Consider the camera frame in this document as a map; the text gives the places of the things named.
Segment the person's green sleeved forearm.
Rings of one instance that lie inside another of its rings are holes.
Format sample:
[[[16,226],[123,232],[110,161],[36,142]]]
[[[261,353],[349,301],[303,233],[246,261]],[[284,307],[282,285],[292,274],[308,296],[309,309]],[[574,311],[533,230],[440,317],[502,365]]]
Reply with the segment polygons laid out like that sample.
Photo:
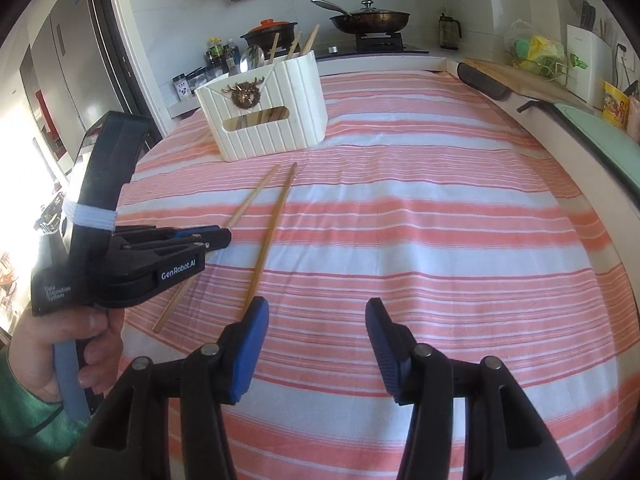
[[[74,422],[61,402],[44,402],[21,386],[8,350],[1,350],[1,478],[62,479],[88,422]]]

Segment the person's left hand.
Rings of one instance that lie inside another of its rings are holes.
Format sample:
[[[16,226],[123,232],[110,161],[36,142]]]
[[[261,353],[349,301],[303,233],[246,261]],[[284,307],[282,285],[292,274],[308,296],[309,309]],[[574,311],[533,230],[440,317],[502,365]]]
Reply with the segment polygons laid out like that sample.
[[[107,392],[117,380],[124,350],[125,312],[70,307],[46,316],[27,309],[17,323],[9,345],[8,362],[15,379],[47,403],[62,400],[53,364],[53,346],[66,340],[87,339],[78,384],[94,393]]]

